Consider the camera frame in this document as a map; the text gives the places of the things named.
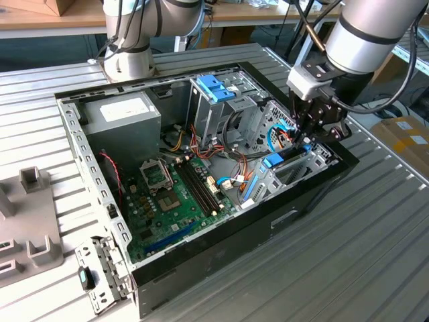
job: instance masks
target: blue plastic latch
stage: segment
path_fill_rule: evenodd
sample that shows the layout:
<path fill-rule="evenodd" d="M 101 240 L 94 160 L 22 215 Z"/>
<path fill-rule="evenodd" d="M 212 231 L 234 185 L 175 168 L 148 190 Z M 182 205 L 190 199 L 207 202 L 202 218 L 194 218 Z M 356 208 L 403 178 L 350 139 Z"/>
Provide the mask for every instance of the blue plastic latch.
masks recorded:
<path fill-rule="evenodd" d="M 267 156 L 265 159 L 263 159 L 263 163 L 268 167 L 271 168 L 272 166 L 275 166 L 276 164 L 282 163 L 284 159 L 278 154 L 274 153 L 269 156 Z"/>
<path fill-rule="evenodd" d="M 235 97 L 235 94 L 228 91 L 223 83 L 213 75 L 197 77 L 196 82 L 216 103 L 233 99 Z"/>
<path fill-rule="evenodd" d="M 86 280 L 86 275 L 85 275 L 85 271 L 83 270 L 83 271 L 80 272 L 80 281 L 82 283 L 84 283 L 85 280 Z"/>

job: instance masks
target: metal chassis frame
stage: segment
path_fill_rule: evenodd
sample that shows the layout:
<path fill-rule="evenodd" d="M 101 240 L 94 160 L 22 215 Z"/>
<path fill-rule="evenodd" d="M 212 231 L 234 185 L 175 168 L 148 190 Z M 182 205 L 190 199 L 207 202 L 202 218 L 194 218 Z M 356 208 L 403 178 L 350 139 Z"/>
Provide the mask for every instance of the metal chassis frame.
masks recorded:
<path fill-rule="evenodd" d="M 185 74 L 191 78 L 204 72 L 222 72 L 234 67 L 242 68 L 247 74 L 250 74 L 263 89 L 287 108 L 288 97 L 248 62 L 190 70 Z M 76 164 L 82 173 L 92 178 L 90 182 L 86 182 L 86 185 L 96 192 L 92 194 L 96 199 L 95 204 L 99 205 L 100 212 L 104 211 L 105 215 L 101 216 L 100 220 L 104 223 L 106 230 L 113 234 L 117 243 L 120 243 L 120 246 L 122 241 L 125 243 L 130 241 L 131 234 L 122 216 L 109 217 L 107 206 L 115 205 L 115 200 L 106 182 L 102 180 L 104 178 L 97 161 L 85 136 L 82 135 L 78 112 L 74 108 L 74 104 L 82 98 L 97 99 L 100 95 L 138 91 L 156 84 L 167 84 L 185 80 L 185 78 L 183 75 L 174 75 L 171 80 L 166 80 L 168 76 L 163 76 L 56 95 L 57 103 L 62 111 L 63 122 L 68 129 L 67 136 Z M 264 203 L 240 211 L 232 220 L 223 221 L 222 225 L 211 227 L 210 231 L 193 235 L 192 240 L 183 241 L 180 247 L 170 248 L 168 252 L 160 252 L 151 256 L 151 262 L 147 264 L 140 262 L 130 265 L 129 270 L 136 288 L 134 295 L 139 307 L 139 316 L 145 317 L 174 296 L 266 242 L 287 227 L 295 218 L 311 211 L 329 190 L 359 162 L 338 142 L 325 144 L 325 146 L 340 158 L 338 163 L 320 174 L 300 182 L 299 185 L 273 196 Z"/>

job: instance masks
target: ram slot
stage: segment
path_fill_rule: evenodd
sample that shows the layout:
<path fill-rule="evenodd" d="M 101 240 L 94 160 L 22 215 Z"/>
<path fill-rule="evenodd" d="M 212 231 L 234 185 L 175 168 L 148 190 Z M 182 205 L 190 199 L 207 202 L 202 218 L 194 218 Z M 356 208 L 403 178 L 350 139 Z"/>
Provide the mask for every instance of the ram slot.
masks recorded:
<path fill-rule="evenodd" d="M 216 200 L 208 192 L 206 186 L 200 181 L 191 165 L 178 165 L 176 171 L 207 217 L 210 216 L 213 211 L 220 210 Z"/>

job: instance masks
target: perforated metal bracket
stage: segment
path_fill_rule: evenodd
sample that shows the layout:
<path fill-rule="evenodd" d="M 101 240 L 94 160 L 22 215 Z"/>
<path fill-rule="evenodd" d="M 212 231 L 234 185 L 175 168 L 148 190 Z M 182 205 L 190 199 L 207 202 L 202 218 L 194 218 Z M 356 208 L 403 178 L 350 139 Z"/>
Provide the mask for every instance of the perforated metal bracket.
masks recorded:
<path fill-rule="evenodd" d="M 78 271 L 80 282 L 96 314 L 126 299 L 133 291 L 125 261 L 113 238 L 93 237 L 77 247 L 75 253 L 83 268 Z"/>
<path fill-rule="evenodd" d="M 49 174 L 31 167 L 0 181 L 0 287 L 63 260 Z"/>

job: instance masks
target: motherboard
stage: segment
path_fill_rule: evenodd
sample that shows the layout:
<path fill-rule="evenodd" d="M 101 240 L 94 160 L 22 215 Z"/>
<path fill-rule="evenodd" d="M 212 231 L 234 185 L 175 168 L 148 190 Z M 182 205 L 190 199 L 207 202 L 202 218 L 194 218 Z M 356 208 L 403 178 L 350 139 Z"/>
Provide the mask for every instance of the motherboard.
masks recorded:
<path fill-rule="evenodd" d="M 133 263 L 236 211 L 224 194 L 210 190 L 210 174 L 198 158 L 181 164 L 158 159 L 140 171 L 123 180 L 123 212 L 133 236 L 127 249 Z"/>

